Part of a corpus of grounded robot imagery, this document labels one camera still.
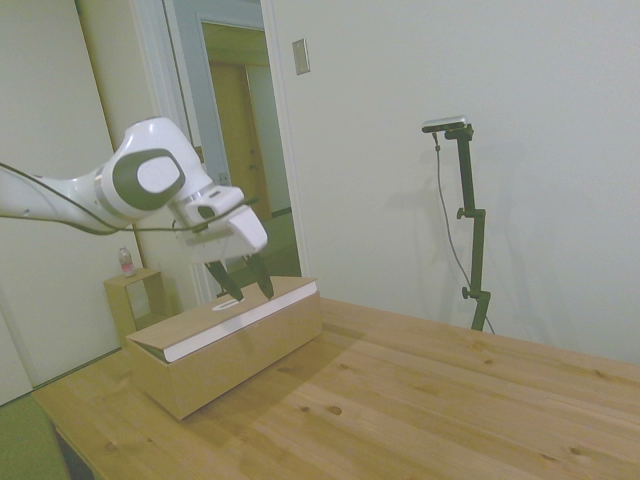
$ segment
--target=light switch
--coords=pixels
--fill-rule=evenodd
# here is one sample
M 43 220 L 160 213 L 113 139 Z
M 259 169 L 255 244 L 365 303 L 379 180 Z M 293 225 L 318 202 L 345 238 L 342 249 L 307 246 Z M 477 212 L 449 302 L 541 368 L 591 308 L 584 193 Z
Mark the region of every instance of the light switch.
M 311 71 L 309 67 L 309 54 L 307 53 L 307 40 L 302 38 L 293 42 L 293 60 L 296 64 L 296 73 L 302 75 Z

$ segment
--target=green carpet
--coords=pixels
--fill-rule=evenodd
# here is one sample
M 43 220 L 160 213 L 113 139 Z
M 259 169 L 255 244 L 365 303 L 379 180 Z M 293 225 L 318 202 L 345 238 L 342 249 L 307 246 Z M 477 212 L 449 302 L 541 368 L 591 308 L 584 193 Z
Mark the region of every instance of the green carpet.
M 69 480 L 53 429 L 31 395 L 0 407 L 0 479 Z

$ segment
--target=wood grain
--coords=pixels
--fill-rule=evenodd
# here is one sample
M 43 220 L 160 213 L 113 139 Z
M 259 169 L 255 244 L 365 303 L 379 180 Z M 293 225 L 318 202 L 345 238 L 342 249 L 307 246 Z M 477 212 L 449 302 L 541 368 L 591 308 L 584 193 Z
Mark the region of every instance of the wood grain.
M 320 337 L 181 422 L 124 352 L 33 395 L 108 479 L 640 478 L 640 367 L 322 309 Z

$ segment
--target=small wooden cabinet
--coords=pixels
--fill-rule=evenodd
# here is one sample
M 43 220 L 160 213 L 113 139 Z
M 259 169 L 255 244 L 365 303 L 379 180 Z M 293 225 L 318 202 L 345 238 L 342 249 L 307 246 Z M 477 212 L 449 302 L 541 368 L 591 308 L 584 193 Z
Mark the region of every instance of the small wooden cabinet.
M 149 301 L 149 312 L 137 317 L 127 287 L 142 282 Z M 119 275 L 105 280 L 104 288 L 116 325 L 120 345 L 124 348 L 127 335 L 149 327 L 170 316 L 164 294 L 162 275 L 157 270 L 138 268 L 131 277 Z

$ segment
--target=box lid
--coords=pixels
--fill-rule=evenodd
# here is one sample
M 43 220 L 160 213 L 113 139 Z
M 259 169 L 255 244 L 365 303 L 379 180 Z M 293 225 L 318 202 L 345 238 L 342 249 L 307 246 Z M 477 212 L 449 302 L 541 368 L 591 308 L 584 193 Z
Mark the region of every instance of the box lid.
M 185 343 L 190 339 L 194 339 L 194 337 L 202 336 L 218 325 L 240 318 L 243 315 L 246 317 L 248 312 L 251 312 L 254 317 L 256 314 L 263 313 L 265 314 L 263 316 L 266 316 L 273 313 L 275 311 L 274 308 L 284 308 L 287 305 L 283 304 L 283 300 L 293 299 L 295 301 L 295 296 L 291 296 L 292 292 L 302 291 L 306 286 L 313 286 L 313 291 L 315 291 L 315 279 L 313 278 L 272 277 L 271 281 L 274 290 L 274 295 L 271 299 L 267 299 L 262 294 L 257 284 L 252 284 L 242 289 L 244 299 L 228 308 L 219 309 L 227 302 L 235 302 L 230 295 L 225 295 L 213 302 L 132 333 L 127 338 L 166 353 L 167 349 Z

